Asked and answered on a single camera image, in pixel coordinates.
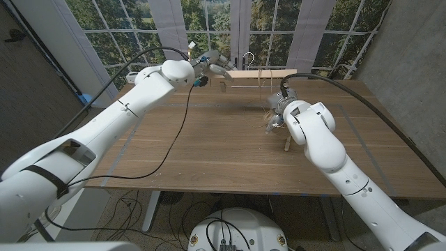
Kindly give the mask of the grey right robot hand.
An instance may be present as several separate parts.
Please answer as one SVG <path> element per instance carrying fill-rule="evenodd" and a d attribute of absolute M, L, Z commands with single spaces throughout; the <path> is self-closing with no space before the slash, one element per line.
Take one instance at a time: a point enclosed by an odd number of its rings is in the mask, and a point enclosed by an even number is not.
<path fill-rule="evenodd" d="M 298 94 L 294 89 L 286 89 L 287 97 L 284 97 L 282 92 L 272 94 L 268 98 L 268 104 L 272 116 L 268 119 L 268 124 L 266 126 L 266 134 L 272 132 L 275 128 L 280 128 L 284 125 L 283 113 L 286 106 L 298 99 Z"/>

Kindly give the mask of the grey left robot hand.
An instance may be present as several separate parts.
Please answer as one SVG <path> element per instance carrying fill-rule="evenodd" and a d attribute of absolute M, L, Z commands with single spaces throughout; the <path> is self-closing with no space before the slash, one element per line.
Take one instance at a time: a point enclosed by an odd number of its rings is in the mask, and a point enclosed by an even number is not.
<path fill-rule="evenodd" d="M 221 75 L 224 79 L 233 81 L 229 71 L 236 71 L 237 68 L 232 62 L 217 50 L 210 50 L 203 53 L 198 58 L 190 61 L 194 69 L 194 74 L 197 79 L 207 77 L 208 74 Z"/>

